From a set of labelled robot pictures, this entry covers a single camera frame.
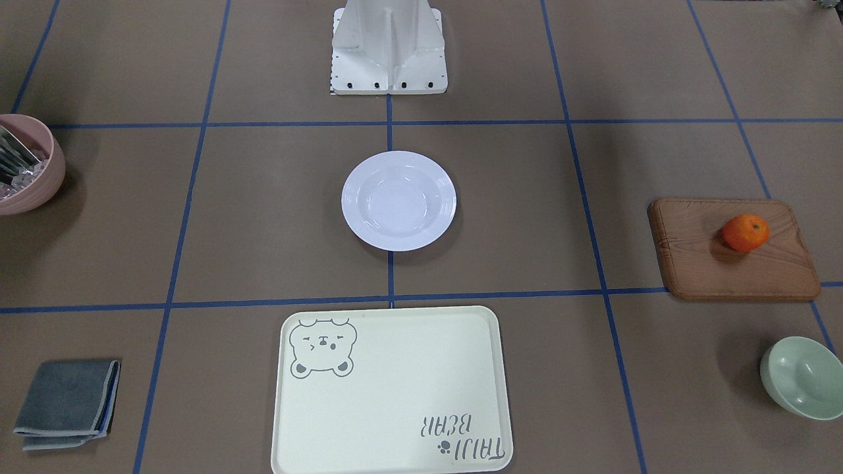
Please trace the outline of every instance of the cutting board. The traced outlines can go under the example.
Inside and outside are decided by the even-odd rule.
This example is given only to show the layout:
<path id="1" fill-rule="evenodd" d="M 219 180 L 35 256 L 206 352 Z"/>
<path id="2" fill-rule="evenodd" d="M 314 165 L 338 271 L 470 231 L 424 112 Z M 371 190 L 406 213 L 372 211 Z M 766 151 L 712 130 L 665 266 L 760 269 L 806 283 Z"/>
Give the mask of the cutting board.
<path id="1" fill-rule="evenodd" d="M 733 250 L 721 233 L 742 213 L 770 226 L 770 238 L 751 252 Z M 662 278 L 679 298 L 810 301 L 819 295 L 817 272 L 784 202 L 664 198 L 648 214 Z"/>

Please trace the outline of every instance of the bear illustration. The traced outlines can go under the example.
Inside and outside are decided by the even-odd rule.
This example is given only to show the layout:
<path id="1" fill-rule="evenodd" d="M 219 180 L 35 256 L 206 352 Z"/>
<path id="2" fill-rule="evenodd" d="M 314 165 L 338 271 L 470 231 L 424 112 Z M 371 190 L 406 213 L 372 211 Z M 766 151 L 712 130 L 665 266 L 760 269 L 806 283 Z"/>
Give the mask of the bear illustration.
<path id="1" fill-rule="evenodd" d="M 311 372 L 332 370 L 334 375 L 345 377 L 352 372 L 352 346 L 357 340 L 357 329 L 346 320 L 316 320 L 311 324 L 302 321 L 290 331 L 293 347 L 293 377 L 303 379 Z"/>

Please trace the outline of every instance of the blue line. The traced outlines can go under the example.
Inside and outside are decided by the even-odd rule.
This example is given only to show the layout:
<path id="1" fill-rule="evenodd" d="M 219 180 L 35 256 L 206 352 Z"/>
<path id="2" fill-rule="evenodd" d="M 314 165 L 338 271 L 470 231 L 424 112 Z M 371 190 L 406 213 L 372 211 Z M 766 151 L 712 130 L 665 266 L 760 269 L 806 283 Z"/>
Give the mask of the blue line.
<path id="1" fill-rule="evenodd" d="M 217 82 L 217 70 L 219 69 L 220 57 L 223 54 L 223 43 L 225 42 L 225 30 L 228 26 L 228 13 L 231 10 L 231 0 L 226 0 L 225 11 L 223 12 L 223 24 L 219 32 L 219 40 L 217 42 L 217 55 L 214 58 L 213 70 L 211 71 L 211 81 L 208 84 L 208 94 L 205 101 L 205 113 L 202 116 L 202 126 L 199 131 L 199 138 L 196 144 L 196 155 L 193 158 L 193 169 L 191 170 L 190 184 L 187 186 L 187 197 L 185 198 L 185 210 L 181 217 L 181 229 L 179 231 L 179 240 L 175 247 L 175 257 L 173 259 L 173 271 L 170 275 L 169 290 L 167 291 L 167 302 L 164 307 L 164 316 L 161 318 L 161 329 L 158 333 L 158 346 L 155 349 L 155 362 L 153 363 L 153 370 L 149 380 L 149 392 L 147 393 L 147 404 L 143 410 L 143 421 L 141 424 L 141 433 L 137 441 L 137 452 L 135 454 L 135 465 L 133 474 L 140 474 L 141 464 L 143 461 L 143 449 L 147 441 L 147 433 L 149 430 L 149 419 L 152 416 L 153 404 L 155 402 L 155 389 L 158 386 L 158 372 L 161 368 L 161 358 L 164 355 L 164 343 L 167 338 L 167 327 L 169 325 L 169 315 L 173 304 L 173 297 L 175 295 L 175 284 L 179 276 L 179 266 L 181 263 L 181 251 L 185 245 L 185 235 L 187 234 L 187 222 L 191 215 L 191 204 L 193 201 L 193 187 L 196 184 L 196 173 L 199 170 L 199 162 L 202 155 L 202 146 L 205 142 L 205 131 L 207 130 L 208 116 L 211 113 L 211 104 L 213 102 L 213 90 Z"/>
<path id="2" fill-rule="evenodd" d="M 825 339 L 825 346 L 835 355 L 837 355 L 837 351 L 835 351 L 835 345 L 831 343 L 831 337 L 829 337 L 829 332 L 825 330 L 825 324 L 823 323 L 823 317 L 819 315 L 819 309 L 817 308 L 817 304 L 813 301 L 811 302 L 811 310 L 813 311 L 813 317 L 817 320 L 817 325 L 819 326 L 819 331 L 823 333 L 823 339 Z"/>
<path id="3" fill-rule="evenodd" d="M 843 118 L 786 118 L 740 119 L 743 123 L 838 123 Z M 574 125 L 625 123 L 735 123 L 735 119 L 571 119 Z M 473 120 L 473 121 L 392 121 L 392 126 L 448 126 L 448 125 L 565 125 L 565 120 Z M 382 127 L 387 121 L 217 121 L 164 123 L 60 123 L 49 124 L 54 130 L 85 130 L 103 128 L 210 128 L 223 127 Z"/>
<path id="4" fill-rule="evenodd" d="M 717 60 L 714 59 L 714 53 L 711 51 L 711 46 L 708 44 L 706 32 L 703 31 L 700 19 L 696 16 L 696 10 L 694 10 L 694 5 L 691 4 L 690 0 L 685 0 L 685 3 L 688 4 L 690 14 L 692 17 L 694 17 L 694 23 L 696 23 L 696 28 L 700 32 L 702 44 L 706 47 L 708 59 L 711 60 L 711 65 L 714 67 L 714 72 L 717 74 L 717 80 L 720 81 L 720 87 L 723 89 L 723 93 L 726 95 L 726 101 L 729 104 L 729 109 L 732 111 L 732 115 L 734 116 L 735 121 L 738 124 L 740 136 L 744 140 L 744 146 L 746 147 L 747 153 L 749 153 L 749 159 L 752 160 L 752 165 L 755 168 L 755 174 L 758 176 L 758 181 L 760 181 L 761 183 L 761 188 L 764 189 L 764 195 L 767 197 L 767 199 L 770 199 L 770 190 L 767 188 L 767 183 L 764 180 L 764 175 L 761 174 L 761 168 L 758 166 L 758 160 L 755 159 L 755 152 L 752 150 L 752 145 L 749 144 L 749 138 L 746 136 L 744 124 L 741 123 L 740 116 L 738 115 L 738 110 L 735 108 L 734 102 L 732 102 L 732 95 L 729 93 L 729 89 L 726 87 L 726 81 L 723 79 L 723 75 L 720 73 L 720 67 L 717 65 Z"/>
<path id="5" fill-rule="evenodd" d="M 375 127 L 385 121 L 211 121 L 208 127 Z"/>
<path id="6" fill-rule="evenodd" d="M 735 119 L 576 119 L 571 123 L 606 124 L 606 123 L 734 123 Z"/>
<path id="7" fill-rule="evenodd" d="M 564 120 L 403 120 L 394 121 L 400 126 L 439 126 L 439 125 L 562 125 Z"/>
<path id="8" fill-rule="evenodd" d="M 392 151 L 392 94 L 386 94 L 386 149 Z M 386 279 L 389 293 L 389 307 L 395 307 L 395 253 L 389 250 L 386 254 Z"/>
<path id="9" fill-rule="evenodd" d="M 577 171 L 577 183 L 579 184 L 580 194 L 583 198 L 583 210 L 585 211 L 586 223 L 588 224 L 588 236 L 591 239 L 592 251 L 594 253 L 594 263 L 597 266 L 597 274 L 600 280 L 600 290 L 603 294 L 603 303 L 606 309 L 606 317 L 609 322 L 609 329 L 612 333 L 612 343 L 615 346 L 615 359 L 618 364 L 618 372 L 620 373 L 620 383 L 623 386 L 624 398 L 626 399 L 626 410 L 629 414 L 630 427 L 632 430 L 632 437 L 635 440 L 636 453 L 638 454 L 638 465 L 641 469 L 641 474 L 647 474 L 647 462 L 644 458 L 644 449 L 641 442 L 641 436 L 638 433 L 638 422 L 635 416 L 635 407 L 632 403 L 632 394 L 630 392 L 629 382 L 626 378 L 626 365 L 624 364 L 623 352 L 620 350 L 620 339 L 618 338 L 618 331 L 615 325 L 615 316 L 612 311 L 612 304 L 609 300 L 609 292 L 606 286 L 606 278 L 603 272 L 603 263 L 600 260 L 600 250 L 597 245 L 597 235 L 594 232 L 594 222 L 591 216 L 591 210 L 588 206 L 588 195 L 586 194 L 585 180 L 583 179 L 583 170 L 580 166 L 579 153 L 577 152 L 577 143 L 574 140 L 573 127 L 571 125 L 571 116 L 568 113 L 568 103 L 565 99 L 565 87 L 562 83 L 562 75 L 559 70 L 559 61 L 556 57 L 556 47 L 553 42 L 553 34 L 550 31 L 550 21 L 547 16 L 547 5 L 545 0 L 541 0 L 541 13 L 545 19 L 545 32 L 547 33 L 547 43 L 550 48 L 550 57 L 553 60 L 553 69 L 556 73 L 556 85 L 559 88 L 559 98 L 562 104 L 562 113 L 565 116 L 566 128 L 568 130 L 568 141 L 571 144 L 571 155 L 573 157 L 574 168 Z"/>
<path id="10" fill-rule="evenodd" d="M 386 149 L 392 151 L 392 94 L 386 94 Z"/>
<path id="11" fill-rule="evenodd" d="M 31 306 L 20 308 L 0 308 L 0 315 L 22 315 L 32 313 L 73 313 L 78 311 L 128 311 L 162 310 L 164 303 L 140 304 L 80 304 L 76 306 Z"/>
<path id="12" fill-rule="evenodd" d="M 432 299 L 499 299 L 499 298 L 546 298 L 553 296 L 597 295 L 598 289 L 570 289 L 547 291 L 502 291 L 490 293 L 440 293 L 440 294 L 396 294 L 395 301 L 429 301 Z"/>
<path id="13" fill-rule="evenodd" d="M 607 294 L 644 294 L 644 293 L 669 293 L 665 287 L 656 288 L 607 288 Z"/>
<path id="14" fill-rule="evenodd" d="M 30 68 L 26 71 L 26 76 L 24 76 L 24 81 L 20 84 L 20 90 L 18 90 L 18 97 L 14 100 L 14 105 L 12 106 L 12 113 L 18 113 L 18 108 L 20 108 L 20 103 L 24 99 L 24 93 L 26 92 L 26 88 L 30 85 L 30 79 L 32 79 L 32 73 L 35 71 L 35 64 L 38 62 L 38 58 L 41 56 L 41 50 L 44 49 L 44 43 L 47 41 L 47 36 L 50 34 L 50 29 L 52 29 L 52 22 L 56 19 L 56 12 L 58 11 L 58 4 L 61 0 L 56 0 L 53 3 L 53 9 L 50 11 L 50 18 L 47 19 L 47 25 L 44 27 L 44 33 L 41 34 L 41 41 L 38 42 L 38 47 L 35 48 L 35 55 L 32 56 L 32 62 L 30 62 Z"/>
<path id="15" fill-rule="evenodd" d="M 607 294 L 649 294 L 667 293 L 665 287 L 652 288 L 607 288 Z M 562 290 L 540 290 L 540 291 L 508 291 L 508 292 L 485 292 L 485 293 L 442 293 L 442 294 L 403 294 L 395 295 L 371 295 L 371 296 L 338 296 L 328 298 L 287 298 L 287 299 L 242 299 L 233 301 L 184 301 L 172 302 L 171 309 L 195 309 L 195 308 L 232 308 L 248 306 L 283 306 L 290 304 L 337 304 L 337 303 L 374 303 L 380 301 L 425 301 L 430 299 L 495 299 L 495 298 L 545 298 L 552 296 L 583 296 L 602 294 L 601 289 L 562 289 Z M 140 303 L 140 304 L 86 304 L 77 306 L 25 306 L 16 308 L 0 308 L 0 315 L 21 315 L 32 313 L 71 313 L 76 311 L 122 311 L 122 310 L 163 310 L 167 308 L 166 303 Z"/>
<path id="16" fill-rule="evenodd" d="M 199 128 L 201 123 L 79 123 L 79 124 L 51 124 L 53 130 L 89 130 L 103 128 Z"/>
<path id="17" fill-rule="evenodd" d="M 161 318 L 161 328 L 158 330 L 158 345 L 155 349 L 155 361 L 153 362 L 153 372 L 149 380 L 149 390 L 147 391 L 147 404 L 143 408 L 143 421 L 141 423 L 141 433 L 137 439 L 137 451 L 135 453 L 135 465 L 132 469 L 133 474 L 140 474 L 141 461 L 143 460 L 143 448 L 147 443 L 147 432 L 149 430 L 149 418 L 153 412 L 153 400 L 155 400 L 155 389 L 158 387 L 158 371 L 161 369 L 161 358 L 164 355 L 164 340 L 167 337 L 167 326 L 169 325 L 169 306 L 164 309 L 164 317 Z"/>
<path id="18" fill-rule="evenodd" d="M 389 296 L 339 296 L 334 298 L 290 298 L 290 299 L 243 299 L 239 301 L 185 301 L 173 303 L 170 307 L 177 310 L 195 308 L 240 308 L 250 306 L 289 306 L 291 304 L 337 304 L 337 303 L 377 303 L 388 301 Z"/>
<path id="19" fill-rule="evenodd" d="M 389 286 L 389 307 L 395 307 L 395 253 L 390 250 L 386 256 L 387 284 Z"/>
<path id="20" fill-rule="evenodd" d="M 777 119 L 740 119 L 742 122 L 751 123 L 838 123 L 843 122 L 843 118 L 777 118 Z"/>

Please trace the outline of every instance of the gray cloth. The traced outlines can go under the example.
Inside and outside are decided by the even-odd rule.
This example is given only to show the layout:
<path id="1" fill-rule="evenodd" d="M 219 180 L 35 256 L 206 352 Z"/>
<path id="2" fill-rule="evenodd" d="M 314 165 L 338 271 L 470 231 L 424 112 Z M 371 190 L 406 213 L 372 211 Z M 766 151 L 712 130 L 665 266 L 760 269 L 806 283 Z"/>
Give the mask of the gray cloth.
<path id="1" fill-rule="evenodd" d="M 116 360 L 43 363 L 15 424 L 24 450 L 72 448 L 104 437 L 119 378 Z"/>

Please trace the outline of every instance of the light green bowl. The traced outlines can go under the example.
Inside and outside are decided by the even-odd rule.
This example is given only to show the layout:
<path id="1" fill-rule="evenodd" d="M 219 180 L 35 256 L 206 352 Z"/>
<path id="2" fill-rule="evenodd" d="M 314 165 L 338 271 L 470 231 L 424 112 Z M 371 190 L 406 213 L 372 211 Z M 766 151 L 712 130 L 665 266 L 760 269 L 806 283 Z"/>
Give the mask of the light green bowl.
<path id="1" fill-rule="evenodd" d="M 843 364 L 824 345 L 785 337 L 761 359 L 767 393 L 789 412 L 815 420 L 843 414 Z"/>

